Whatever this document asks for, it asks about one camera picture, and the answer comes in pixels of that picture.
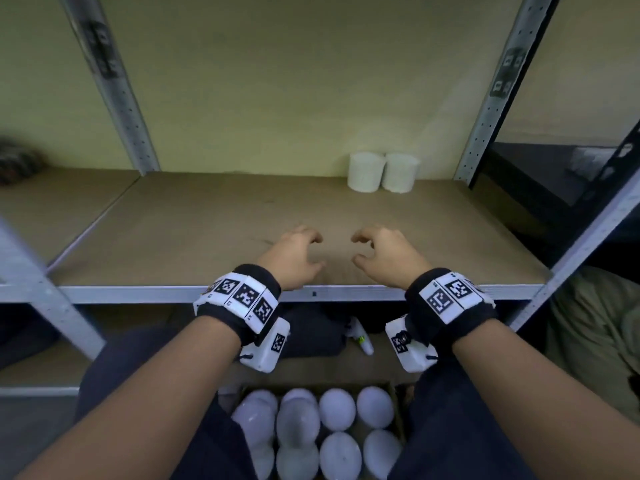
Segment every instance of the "pants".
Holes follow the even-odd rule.
[[[176,334],[169,328],[132,330],[107,343],[80,385],[76,421],[102,402]],[[533,479],[464,370],[439,363],[421,377],[410,407],[414,432],[390,480]],[[242,429],[215,397],[172,479],[255,480]]]

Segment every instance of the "black wrist strap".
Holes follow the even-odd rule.
[[[261,282],[267,287],[272,295],[278,299],[282,294],[280,285],[265,268],[256,264],[241,264],[236,267],[234,273],[244,274],[251,276],[253,279]],[[203,303],[199,305],[196,316],[210,316],[220,320],[220,322],[226,324],[231,330],[235,331],[237,336],[240,337],[242,346],[249,345],[255,341],[256,334],[249,328],[249,325],[240,317],[231,313],[224,306],[213,305],[212,303]]]
[[[451,346],[456,340],[466,336],[485,321],[496,318],[492,304],[483,301],[462,310],[453,320],[444,322],[436,310],[443,313],[448,299],[452,299],[454,304],[457,305],[457,301],[452,298],[453,293],[451,291],[446,292],[443,299],[429,293],[425,294],[424,290],[434,280],[443,278],[450,273],[451,270],[444,267],[427,271],[419,276],[404,294],[409,304],[409,315],[405,319],[407,332],[412,338],[433,345],[439,356],[451,354]],[[458,276],[460,277],[460,286],[462,288],[468,288],[478,296],[484,297],[484,294],[480,293],[471,282],[461,275]]]

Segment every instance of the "wall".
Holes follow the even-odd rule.
[[[102,0],[168,171],[451,178],[522,0]]]
[[[640,0],[561,0],[498,141],[617,146],[640,118]]]
[[[58,166],[132,168],[58,0],[2,0],[0,136]]]

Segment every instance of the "clothing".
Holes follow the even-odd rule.
[[[132,330],[110,340],[91,364],[78,397],[76,420],[102,402],[176,334],[170,328]],[[533,479],[514,447],[454,360],[427,370],[410,407],[414,431],[390,480]],[[172,479],[255,480],[241,428],[214,398]]]
[[[630,384],[640,374],[640,285],[583,266],[556,291],[551,311],[548,359],[640,424]]]

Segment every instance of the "right hand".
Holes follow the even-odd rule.
[[[374,255],[356,254],[351,261],[373,281],[406,290],[421,274],[433,266],[398,230],[381,225],[364,227],[351,236],[352,242],[371,242]]]

